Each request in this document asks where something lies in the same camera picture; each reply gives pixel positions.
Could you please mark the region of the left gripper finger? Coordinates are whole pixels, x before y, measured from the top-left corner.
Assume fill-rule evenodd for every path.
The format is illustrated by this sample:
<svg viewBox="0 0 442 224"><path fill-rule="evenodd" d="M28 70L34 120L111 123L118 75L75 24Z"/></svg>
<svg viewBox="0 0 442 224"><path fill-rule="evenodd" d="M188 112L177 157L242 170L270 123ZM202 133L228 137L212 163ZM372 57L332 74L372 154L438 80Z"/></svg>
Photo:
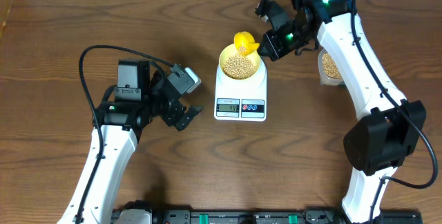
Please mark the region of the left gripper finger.
<svg viewBox="0 0 442 224"><path fill-rule="evenodd" d="M175 124L174 127L178 130L178 131L183 131L185 130L185 128L187 128L187 126L190 124L190 122L192 121L192 117L189 115L183 115Z"/></svg>
<svg viewBox="0 0 442 224"><path fill-rule="evenodd" d="M186 119L193 119L203 110L203 108L204 108L203 106L191 105L188 111L186 112Z"/></svg>

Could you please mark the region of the yellow measuring scoop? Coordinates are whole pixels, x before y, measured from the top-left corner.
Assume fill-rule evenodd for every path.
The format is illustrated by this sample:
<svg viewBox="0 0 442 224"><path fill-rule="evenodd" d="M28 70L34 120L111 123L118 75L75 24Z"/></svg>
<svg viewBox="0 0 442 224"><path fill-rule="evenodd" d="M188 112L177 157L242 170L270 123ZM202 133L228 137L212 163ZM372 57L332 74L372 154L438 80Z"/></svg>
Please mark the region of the yellow measuring scoop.
<svg viewBox="0 0 442 224"><path fill-rule="evenodd" d="M260 46L252 34L246 31L236 33L233 38L233 44L237 52L243 57L252 54Z"/></svg>

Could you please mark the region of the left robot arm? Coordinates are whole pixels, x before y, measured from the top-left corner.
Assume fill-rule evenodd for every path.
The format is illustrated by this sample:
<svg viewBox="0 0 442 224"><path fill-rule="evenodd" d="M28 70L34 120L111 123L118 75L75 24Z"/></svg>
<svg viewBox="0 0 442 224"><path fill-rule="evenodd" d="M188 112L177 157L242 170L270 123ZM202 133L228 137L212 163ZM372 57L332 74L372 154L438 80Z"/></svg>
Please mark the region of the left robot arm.
<svg viewBox="0 0 442 224"><path fill-rule="evenodd" d="M200 78L174 64L166 74L155 62L121 60L117 83L93 110L89 154L77 187L60 223L110 223L125 168L142 130L156 117L184 130L202 110L179 99L197 88Z"/></svg>

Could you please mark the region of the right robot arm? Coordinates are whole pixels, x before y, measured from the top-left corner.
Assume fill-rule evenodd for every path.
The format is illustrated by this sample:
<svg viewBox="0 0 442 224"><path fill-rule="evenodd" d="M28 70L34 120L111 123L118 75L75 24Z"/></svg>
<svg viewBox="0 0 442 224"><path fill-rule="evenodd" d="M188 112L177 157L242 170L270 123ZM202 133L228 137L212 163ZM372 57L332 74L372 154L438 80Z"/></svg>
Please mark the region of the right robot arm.
<svg viewBox="0 0 442 224"><path fill-rule="evenodd" d="M352 166L341 203L342 223L400 223L386 216L380 203L395 171L416 147L426 112L409 102L384 71L358 16L355 0L291 0L291 18L275 1L260 0L255 12L271 24L259 55L276 61L307 50L310 42L329 53L354 104L357 123L345 135L345 154Z"/></svg>

